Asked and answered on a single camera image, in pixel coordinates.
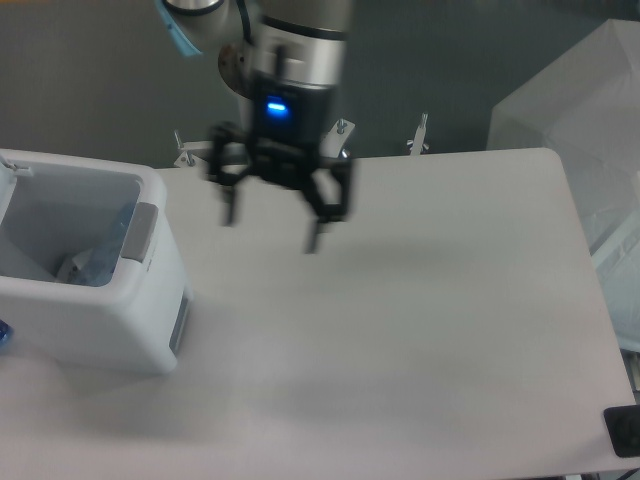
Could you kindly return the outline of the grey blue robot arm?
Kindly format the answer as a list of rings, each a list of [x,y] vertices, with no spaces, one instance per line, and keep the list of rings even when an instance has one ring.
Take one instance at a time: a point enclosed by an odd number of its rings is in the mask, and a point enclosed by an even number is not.
[[[350,213],[355,160],[345,145],[355,126],[328,122],[341,78],[351,1],[159,1],[156,9],[179,52],[217,54],[218,71],[238,98],[241,124],[221,122],[201,142],[177,143],[178,165],[202,162],[235,221],[248,177],[297,191],[315,216],[307,252]]]

